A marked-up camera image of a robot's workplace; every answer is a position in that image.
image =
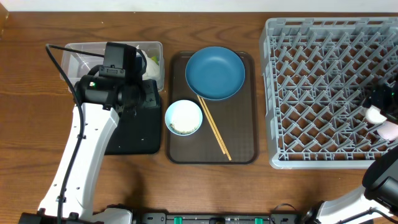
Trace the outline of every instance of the white wall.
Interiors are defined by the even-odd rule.
[[[398,0],[0,0],[8,11],[398,12]]]

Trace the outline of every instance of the green connector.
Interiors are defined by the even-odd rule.
[[[182,224],[182,217],[174,217],[174,224]]]
[[[263,223],[264,223],[264,220],[262,218],[255,218],[254,219],[254,224],[263,224]]]

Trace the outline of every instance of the light blue bowl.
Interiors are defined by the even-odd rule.
[[[208,100],[233,96],[243,86],[241,58],[224,47],[207,47],[194,53],[187,63],[185,78],[197,95]]]
[[[194,121],[194,126],[197,127],[190,133],[178,133],[171,127],[172,122],[175,122],[176,119],[181,119],[183,121]],[[200,107],[189,100],[178,100],[172,103],[169,108],[167,108],[166,114],[164,116],[164,121],[166,123],[167,128],[174,134],[179,136],[188,136],[197,131],[201,123],[203,121],[203,114],[201,112]]]

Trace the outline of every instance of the blue bowl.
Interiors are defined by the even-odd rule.
[[[233,96],[243,86],[245,77],[241,58],[224,47],[207,47],[192,55],[185,78],[197,95],[208,100]]]

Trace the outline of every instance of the white bowl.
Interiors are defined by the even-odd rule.
[[[199,129],[203,121],[203,114],[196,103],[189,100],[178,100],[167,108],[164,120],[172,133],[188,136]]]

